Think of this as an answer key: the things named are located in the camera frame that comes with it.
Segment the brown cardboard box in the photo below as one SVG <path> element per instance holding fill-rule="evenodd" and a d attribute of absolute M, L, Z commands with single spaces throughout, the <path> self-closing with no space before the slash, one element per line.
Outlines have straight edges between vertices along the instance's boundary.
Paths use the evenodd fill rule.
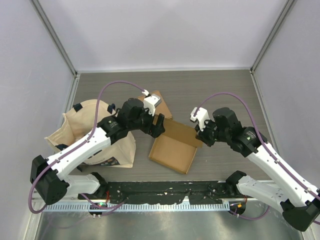
<path fill-rule="evenodd" d="M 172 116 L 167 104 L 165 103 L 160 91 L 159 90 L 152 91 L 152 92 L 150 92 L 150 94 L 156 94 L 161 98 L 161 103 L 156 107 L 155 115 L 163 114 L 165 118 L 173 119 L 173 116 Z M 138 99 L 142 102 L 143 102 L 144 98 L 145 98 L 144 95 L 138 97 Z"/>
<path fill-rule="evenodd" d="M 197 150 L 203 146 L 196 139 L 194 128 L 165 118 L 165 132 L 157 137 L 149 153 L 149 159 L 180 174 L 187 174 Z"/>

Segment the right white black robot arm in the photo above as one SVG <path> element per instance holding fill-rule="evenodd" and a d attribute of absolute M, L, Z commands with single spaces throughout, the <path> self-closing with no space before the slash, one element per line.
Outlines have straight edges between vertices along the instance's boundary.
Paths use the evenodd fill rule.
<path fill-rule="evenodd" d="M 211 147 L 226 143 L 262 169 L 276 187 L 261 183 L 242 171 L 226 179 L 226 193 L 233 198 L 253 197 L 274 208 L 293 228 L 304 232 L 320 214 L 320 190 L 297 173 L 254 127 L 243 127 L 235 112 L 223 107 L 213 112 L 195 107 L 190 120 L 196 123 L 196 138 Z"/>

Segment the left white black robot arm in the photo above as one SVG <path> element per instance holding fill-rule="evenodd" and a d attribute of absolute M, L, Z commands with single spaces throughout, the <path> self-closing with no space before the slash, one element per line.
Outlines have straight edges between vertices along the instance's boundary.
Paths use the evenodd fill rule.
<path fill-rule="evenodd" d="M 140 130 L 153 138 L 165 132 L 164 115 L 156 115 L 161 98 L 148 95 L 143 100 L 130 98 L 116 113 L 104 117 L 97 126 L 80 140 L 64 150 L 43 158 L 38 155 L 32 160 L 31 192 L 36 191 L 46 206 L 73 194 L 88 194 L 100 200 L 107 192 L 107 183 L 98 173 L 71 175 L 71 171 L 117 141 L 130 131 Z"/>

